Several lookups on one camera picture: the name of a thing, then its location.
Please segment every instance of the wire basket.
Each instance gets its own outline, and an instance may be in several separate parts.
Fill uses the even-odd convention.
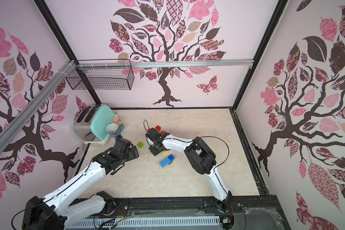
[[[120,66],[81,65],[67,76],[67,81],[73,90],[87,90],[91,87],[95,90],[131,90],[134,74],[130,61],[125,64],[126,61],[122,60],[124,63],[120,63]]]

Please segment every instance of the marble floor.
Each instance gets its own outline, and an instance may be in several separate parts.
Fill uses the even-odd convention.
[[[138,148],[139,158],[126,162],[115,175],[106,175],[90,186],[80,198],[88,198],[99,191],[106,191],[114,197],[167,197],[167,196],[212,196],[212,190],[205,177],[194,171],[184,153],[169,150],[153,156],[148,150],[143,120],[149,126],[161,126],[162,131],[186,139],[196,136],[217,136],[228,144],[230,155],[218,167],[226,187],[234,196],[259,195],[248,161],[240,143],[229,109],[144,109],[116,110],[125,129],[122,136]],[[221,163],[227,156],[226,145],[215,138],[203,138]],[[93,156],[114,145],[111,139],[105,145],[91,144],[81,169],[86,168]],[[170,166],[162,168],[159,163],[172,154],[175,157]]]

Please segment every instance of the tree mural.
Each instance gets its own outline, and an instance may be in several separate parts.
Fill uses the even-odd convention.
[[[216,7],[210,12],[214,0],[118,0],[129,8],[122,8],[115,12],[128,23],[117,23],[111,20],[112,30],[119,39],[111,39],[109,47],[116,53],[120,53],[119,59],[131,59],[132,62],[155,62],[164,60],[190,61],[190,60],[219,60],[225,52],[216,51],[224,43],[224,40],[214,40],[220,28],[213,28],[219,13]],[[131,7],[138,7],[138,12]],[[182,18],[185,9],[189,9],[187,19]],[[185,25],[186,20],[196,20]],[[131,53],[122,52],[128,49]],[[134,74],[139,73],[140,78],[148,78],[150,81],[158,78],[165,94],[154,104],[165,102],[166,105],[174,107],[170,102],[181,101],[171,95],[166,78],[180,78],[181,74],[193,78],[192,74],[202,74],[210,70],[209,67],[180,67],[133,69]],[[209,84],[199,84],[197,87],[208,93],[217,88],[216,77]]]
[[[0,28],[0,58],[12,55],[9,53],[12,44],[6,41],[5,37],[5,31]],[[40,82],[49,81],[53,75],[51,62],[41,67],[36,52],[29,56],[26,45],[20,39],[12,35],[10,38],[17,46],[18,52],[7,59],[2,66],[6,76],[0,73],[0,133],[13,121],[26,103],[34,98],[35,90],[43,88]],[[23,75],[29,79],[27,82],[30,84],[26,84]],[[50,123],[61,122],[64,119],[64,116],[60,115],[65,110],[68,100],[68,95],[61,94],[64,88],[65,80],[23,127],[23,133],[18,134],[20,138],[5,148],[3,155],[7,156],[0,158],[0,161],[5,160],[6,163],[1,172],[5,172],[5,179],[9,183],[20,186],[20,176],[33,172],[37,163],[36,156],[39,156],[41,161],[60,161],[64,169],[64,182],[68,177],[69,167],[74,168],[77,165],[78,161],[74,163],[72,160],[78,148],[66,155],[44,147],[44,141],[50,140],[49,133],[55,131]],[[77,103],[81,109],[82,102],[79,102],[78,98]]]
[[[340,139],[345,136],[345,6],[340,9],[339,26],[332,18],[322,18],[320,31],[324,39],[304,38],[307,51],[301,51],[296,43],[286,63],[280,59],[274,65],[275,76],[267,81],[269,87],[260,94],[269,106],[264,113],[268,114],[268,124],[273,130],[264,149],[253,143],[259,153],[258,163],[261,165],[263,161],[269,176],[267,158],[274,145],[285,139],[284,148],[290,148],[290,157],[299,152],[300,175],[306,176],[306,164],[309,164],[308,176],[314,187],[338,209],[337,188],[345,198],[345,157],[327,148],[345,148],[345,142]],[[332,43],[331,50],[327,50],[327,42]],[[304,158],[306,153],[310,162]],[[316,160],[323,166],[340,169],[324,169]],[[334,182],[331,176],[343,183]]]

